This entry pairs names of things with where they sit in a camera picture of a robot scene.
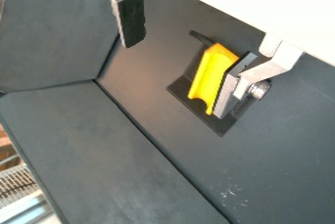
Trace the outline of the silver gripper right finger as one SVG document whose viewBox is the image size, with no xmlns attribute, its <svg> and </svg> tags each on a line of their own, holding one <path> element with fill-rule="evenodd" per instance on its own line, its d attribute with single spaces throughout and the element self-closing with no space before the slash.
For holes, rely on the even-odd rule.
<svg viewBox="0 0 335 224">
<path fill-rule="evenodd" d="M 266 79 L 292 69 L 302 50 L 266 34 L 258 53 L 258 56 L 247 53 L 225 72 L 212 108 L 212 115 L 219 119 L 246 96 L 257 100 L 263 97 L 269 89 Z"/>
</svg>

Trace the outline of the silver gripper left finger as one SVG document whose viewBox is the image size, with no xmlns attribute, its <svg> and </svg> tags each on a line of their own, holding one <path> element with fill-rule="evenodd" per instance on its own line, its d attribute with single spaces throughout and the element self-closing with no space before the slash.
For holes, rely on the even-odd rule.
<svg viewBox="0 0 335 224">
<path fill-rule="evenodd" d="M 135 46 L 144 38 L 143 0 L 109 0 L 121 45 Z"/>
</svg>

